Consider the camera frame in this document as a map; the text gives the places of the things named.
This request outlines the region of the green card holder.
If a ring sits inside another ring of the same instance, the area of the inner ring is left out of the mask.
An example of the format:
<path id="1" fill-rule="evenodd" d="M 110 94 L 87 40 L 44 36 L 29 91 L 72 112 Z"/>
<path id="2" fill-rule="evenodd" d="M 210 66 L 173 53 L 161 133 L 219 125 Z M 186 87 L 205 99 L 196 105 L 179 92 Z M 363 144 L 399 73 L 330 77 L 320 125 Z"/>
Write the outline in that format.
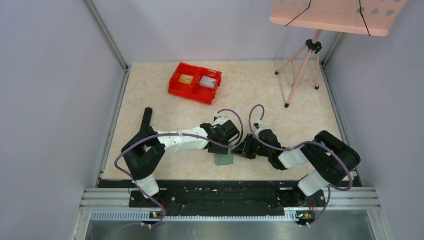
<path id="1" fill-rule="evenodd" d="M 217 166 L 228 166 L 234 164 L 234 158 L 231 153 L 228 154 L 215 154 L 214 163 Z"/>

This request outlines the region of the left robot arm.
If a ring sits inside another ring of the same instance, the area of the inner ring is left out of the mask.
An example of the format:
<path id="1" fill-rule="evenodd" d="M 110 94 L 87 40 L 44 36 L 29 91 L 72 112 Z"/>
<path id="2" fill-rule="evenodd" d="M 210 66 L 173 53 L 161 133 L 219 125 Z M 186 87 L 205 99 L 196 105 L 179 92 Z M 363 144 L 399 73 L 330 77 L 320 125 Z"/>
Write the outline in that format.
<path id="1" fill-rule="evenodd" d="M 122 148 L 121 154 L 136 187 L 147 199 L 160 191 L 155 170 L 164 156 L 187 150 L 227 155 L 232 139 L 240 136 L 236 125 L 226 117 L 182 131 L 155 131 L 148 125 Z"/>

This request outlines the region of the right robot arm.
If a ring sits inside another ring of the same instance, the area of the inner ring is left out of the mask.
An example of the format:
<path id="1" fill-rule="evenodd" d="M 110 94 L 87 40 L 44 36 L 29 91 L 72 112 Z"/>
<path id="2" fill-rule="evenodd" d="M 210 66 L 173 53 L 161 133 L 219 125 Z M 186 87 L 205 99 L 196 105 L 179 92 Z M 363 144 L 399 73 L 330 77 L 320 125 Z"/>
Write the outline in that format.
<path id="1" fill-rule="evenodd" d="M 359 154 L 326 130 L 299 147 L 282 147 L 270 129 L 260 129 L 248 134 L 232 154 L 253 160 L 265 157 L 277 170 L 285 171 L 310 163 L 314 170 L 298 182 L 298 189 L 310 197 L 324 187 L 336 186 L 350 176 L 360 163 Z"/>

